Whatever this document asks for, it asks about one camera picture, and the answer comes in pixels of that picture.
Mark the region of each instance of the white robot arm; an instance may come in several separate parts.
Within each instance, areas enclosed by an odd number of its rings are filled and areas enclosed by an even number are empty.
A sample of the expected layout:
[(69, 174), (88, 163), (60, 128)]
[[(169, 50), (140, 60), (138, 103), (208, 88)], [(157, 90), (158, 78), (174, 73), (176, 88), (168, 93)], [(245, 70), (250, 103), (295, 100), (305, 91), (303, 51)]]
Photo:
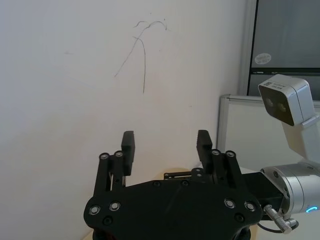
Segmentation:
[(310, 213), (320, 209), (320, 120), (307, 81), (275, 75), (259, 85), (266, 111), (282, 121), (289, 147), (303, 160), (261, 171), (283, 193), (279, 215)]

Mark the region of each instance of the white sticker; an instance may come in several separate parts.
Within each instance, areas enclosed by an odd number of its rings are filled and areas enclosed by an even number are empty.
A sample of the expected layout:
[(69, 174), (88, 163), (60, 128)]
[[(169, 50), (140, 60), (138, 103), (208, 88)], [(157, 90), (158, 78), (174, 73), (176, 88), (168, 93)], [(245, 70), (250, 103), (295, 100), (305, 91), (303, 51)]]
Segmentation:
[(271, 55), (269, 53), (260, 53), (254, 58), (256, 64), (267, 64), (271, 61)]

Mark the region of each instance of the bolt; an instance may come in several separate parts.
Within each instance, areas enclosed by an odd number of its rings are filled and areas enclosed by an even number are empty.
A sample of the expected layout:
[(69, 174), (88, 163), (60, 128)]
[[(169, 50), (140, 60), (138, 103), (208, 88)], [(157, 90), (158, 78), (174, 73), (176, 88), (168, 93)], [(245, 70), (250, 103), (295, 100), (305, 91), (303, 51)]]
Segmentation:
[(224, 200), (224, 205), (227, 206), (230, 209), (234, 209), (235, 208), (235, 203), (234, 201), (230, 200), (230, 199), (225, 199)]
[(251, 202), (246, 202), (244, 206), (251, 212), (254, 212), (256, 210), (255, 205), (253, 205)]
[(89, 214), (90, 215), (97, 215), (100, 212), (100, 207), (99, 206), (92, 206), (89, 209)]
[(154, 181), (153, 186), (160, 187), (161, 183), (159, 181)]
[(217, 151), (217, 150), (213, 150), (213, 151), (212, 151), (212, 154), (213, 154), (213, 155), (219, 155), (219, 154), (220, 154), (220, 152), (219, 152), (219, 151)]
[(181, 185), (184, 187), (187, 187), (187, 186), (189, 186), (189, 182), (187, 180), (182, 180)]
[(114, 201), (114, 202), (112, 202), (110, 205), (109, 205), (109, 209), (111, 210), (111, 211), (118, 211), (119, 210), (119, 208), (120, 208), (120, 203), (119, 202), (117, 202), (117, 201)]
[(102, 154), (102, 155), (100, 156), (100, 159), (107, 159), (108, 157), (109, 157), (108, 154)]
[(234, 215), (234, 219), (239, 223), (243, 223), (245, 221), (245, 217), (242, 216), (240, 213), (237, 213), (236, 215)]
[(228, 151), (227, 153), (226, 153), (226, 155), (228, 156), (228, 157), (234, 157), (235, 156), (235, 154), (233, 153), (233, 152), (230, 152), (230, 151)]
[(106, 217), (103, 219), (102, 223), (103, 223), (104, 225), (106, 225), (106, 226), (111, 225), (111, 224), (112, 224), (112, 217), (111, 217), (111, 216), (106, 216)]
[(117, 157), (122, 157), (122, 156), (123, 156), (123, 154), (122, 154), (121, 151), (118, 151), (115, 155), (116, 155)]

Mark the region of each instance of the scratch mark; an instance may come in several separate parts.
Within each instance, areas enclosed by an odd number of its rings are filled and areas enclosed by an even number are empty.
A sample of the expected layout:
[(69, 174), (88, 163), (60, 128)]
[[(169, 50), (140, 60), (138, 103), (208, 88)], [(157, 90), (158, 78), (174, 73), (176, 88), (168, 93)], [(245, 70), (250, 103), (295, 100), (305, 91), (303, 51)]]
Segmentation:
[(145, 49), (144, 42), (140, 38), (135, 36), (133, 38), (135, 38), (136, 40), (140, 40), (140, 42), (142, 43), (143, 51), (144, 51), (144, 76), (143, 76), (143, 91), (142, 91), (142, 94), (144, 94), (145, 86), (146, 86), (146, 49)]
[(138, 23), (137, 23), (133, 28), (138, 27), (140, 23), (147, 23), (147, 24), (149, 24), (147, 21), (138, 21)]
[(131, 51), (129, 52), (128, 56), (126, 56), (124, 62), (121, 64), (119, 70), (116, 72), (116, 74), (114, 75), (114, 77), (116, 77), (116, 76), (119, 74), (119, 72), (121, 71), (121, 69), (123, 68), (123, 66), (125, 65), (125, 63), (128, 61), (128, 58), (129, 58), (130, 55), (132, 54), (132, 52), (133, 52), (133, 50), (134, 50), (134, 48), (135, 48), (135, 46), (136, 46), (136, 44), (137, 44), (138, 39), (142, 36), (142, 34), (144, 33), (144, 31), (147, 30), (148, 28), (150, 28), (151, 26), (155, 25), (155, 24), (162, 24), (163, 27), (164, 27), (164, 29), (167, 30), (166, 25), (164, 25), (164, 23), (163, 23), (162, 21), (154, 21), (154, 22), (150, 23), (148, 26), (146, 26), (146, 27), (141, 31), (141, 33), (139, 34), (139, 36), (136, 37), (136, 39), (135, 39), (135, 41), (134, 41), (134, 43), (133, 43), (133, 46), (132, 46), (132, 48), (131, 48)]
[(164, 18), (164, 19), (163, 19), (163, 21), (165, 22), (165, 30), (168, 30), (168, 29), (167, 29), (167, 22), (166, 22), (166, 19)]

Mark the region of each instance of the cable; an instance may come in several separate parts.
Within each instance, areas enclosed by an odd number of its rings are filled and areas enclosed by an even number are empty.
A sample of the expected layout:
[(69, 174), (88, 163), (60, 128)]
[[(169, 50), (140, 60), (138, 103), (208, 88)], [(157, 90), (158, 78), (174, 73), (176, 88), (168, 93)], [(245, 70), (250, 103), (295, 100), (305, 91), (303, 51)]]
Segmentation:
[[(257, 224), (260, 228), (262, 228), (263, 230), (266, 230), (270, 233), (274, 233), (274, 234), (282, 234), (282, 231), (281, 230), (274, 230), (274, 229), (270, 229), (270, 228), (267, 228), (265, 226), (262, 226), (260, 223)], [(297, 227), (299, 227), (299, 222), (296, 221), (296, 224), (294, 226), (292, 226), (292, 230), (295, 230)]]

